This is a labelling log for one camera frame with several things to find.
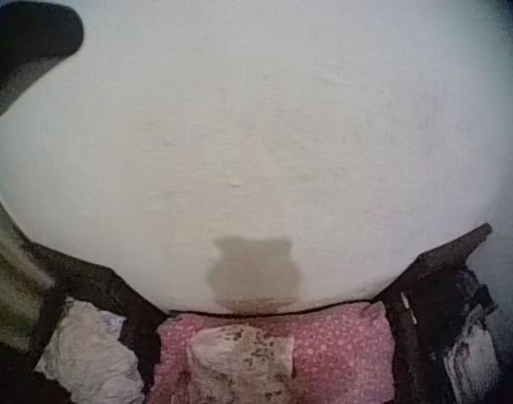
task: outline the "crumpled cloth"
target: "crumpled cloth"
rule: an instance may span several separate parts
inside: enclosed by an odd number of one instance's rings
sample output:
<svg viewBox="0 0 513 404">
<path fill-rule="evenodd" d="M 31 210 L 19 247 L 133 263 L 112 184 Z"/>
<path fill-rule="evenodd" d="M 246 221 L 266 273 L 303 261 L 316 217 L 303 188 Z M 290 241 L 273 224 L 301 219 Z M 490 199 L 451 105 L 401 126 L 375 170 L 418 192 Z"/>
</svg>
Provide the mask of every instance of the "crumpled cloth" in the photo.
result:
<svg viewBox="0 0 513 404">
<path fill-rule="evenodd" d="M 293 403 L 293 345 L 293 338 L 267 338 L 244 325 L 198 332 L 186 349 L 190 404 Z"/>
<path fill-rule="evenodd" d="M 161 362 L 155 366 L 148 403 L 189 403 L 187 344 L 201 330 L 239 323 L 271 337 L 294 338 L 291 391 L 296 404 L 383 404 L 394 398 L 394 340 L 385 307 L 378 302 L 243 320 L 177 316 L 158 329 Z"/>
<path fill-rule="evenodd" d="M 136 355 L 118 342 L 124 317 L 91 303 L 67 300 L 66 315 L 35 367 L 57 380 L 76 404 L 140 404 Z"/>
</svg>

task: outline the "pink pillow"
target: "pink pillow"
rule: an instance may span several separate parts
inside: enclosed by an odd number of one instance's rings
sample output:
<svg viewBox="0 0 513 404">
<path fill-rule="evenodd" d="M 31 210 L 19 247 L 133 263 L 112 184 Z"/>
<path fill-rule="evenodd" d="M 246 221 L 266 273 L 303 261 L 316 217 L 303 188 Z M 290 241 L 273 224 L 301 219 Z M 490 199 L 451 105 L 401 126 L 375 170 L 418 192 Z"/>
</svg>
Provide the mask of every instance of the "pink pillow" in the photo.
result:
<svg viewBox="0 0 513 404">
<path fill-rule="evenodd" d="M 149 403 L 186 403 L 185 344 L 198 331 L 245 323 L 274 337 L 294 337 L 299 404 L 382 404 L 394 397 L 394 341 L 381 302 L 354 303 L 301 315 L 225 319 L 183 314 L 158 329 L 161 362 Z"/>
</svg>

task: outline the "stain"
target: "stain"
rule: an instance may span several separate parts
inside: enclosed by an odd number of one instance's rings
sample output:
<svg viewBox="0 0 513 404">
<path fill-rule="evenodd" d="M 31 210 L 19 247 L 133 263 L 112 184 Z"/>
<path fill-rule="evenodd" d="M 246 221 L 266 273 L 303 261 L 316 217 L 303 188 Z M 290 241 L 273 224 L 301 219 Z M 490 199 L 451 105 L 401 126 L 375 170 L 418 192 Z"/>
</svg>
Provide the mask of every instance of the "stain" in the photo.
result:
<svg viewBox="0 0 513 404">
<path fill-rule="evenodd" d="M 206 280 L 220 306 L 235 314 L 272 314 L 299 300 L 302 274 L 288 239 L 231 236 L 214 244 L 222 255 Z"/>
</svg>

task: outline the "pillow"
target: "pillow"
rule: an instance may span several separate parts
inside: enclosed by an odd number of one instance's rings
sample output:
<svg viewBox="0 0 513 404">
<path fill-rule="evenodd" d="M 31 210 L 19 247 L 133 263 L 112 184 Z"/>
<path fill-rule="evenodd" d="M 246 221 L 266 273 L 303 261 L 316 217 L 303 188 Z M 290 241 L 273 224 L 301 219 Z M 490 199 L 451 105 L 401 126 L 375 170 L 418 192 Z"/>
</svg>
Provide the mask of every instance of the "pillow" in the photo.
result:
<svg viewBox="0 0 513 404">
<path fill-rule="evenodd" d="M 161 362 L 148 402 L 186 403 L 187 341 L 200 330 L 229 324 L 294 338 L 294 390 L 299 404 L 382 404 L 394 397 L 394 341 L 385 308 L 378 302 L 286 316 L 232 319 L 183 314 L 168 320 L 158 329 Z"/>
</svg>

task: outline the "fabric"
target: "fabric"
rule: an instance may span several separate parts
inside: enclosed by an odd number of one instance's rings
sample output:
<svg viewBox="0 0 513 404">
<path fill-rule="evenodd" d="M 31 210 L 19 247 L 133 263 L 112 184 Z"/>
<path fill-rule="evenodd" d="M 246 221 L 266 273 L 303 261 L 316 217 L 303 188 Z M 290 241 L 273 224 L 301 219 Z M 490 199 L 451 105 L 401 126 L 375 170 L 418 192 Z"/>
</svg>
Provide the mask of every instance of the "fabric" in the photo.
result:
<svg viewBox="0 0 513 404">
<path fill-rule="evenodd" d="M 44 297 L 55 281 L 23 243 L 0 203 L 0 342 L 27 353 Z"/>
<path fill-rule="evenodd" d="M 271 337 L 294 338 L 292 390 L 297 403 L 381 404 L 391 401 L 394 341 L 382 303 L 355 303 L 302 315 L 246 318 Z M 240 323 L 184 314 L 159 329 L 161 363 L 151 404 L 183 396 L 190 379 L 187 342 L 199 331 Z"/>
<path fill-rule="evenodd" d="M 190 404 L 289 404 L 293 344 L 244 325 L 198 332 L 186 350 Z"/>
<path fill-rule="evenodd" d="M 500 376 L 492 337 L 481 323 L 466 327 L 444 363 L 458 404 L 481 402 Z"/>
<path fill-rule="evenodd" d="M 76 404 L 143 402 L 136 355 L 117 341 L 123 320 L 69 300 L 36 370 L 57 380 Z"/>
</svg>

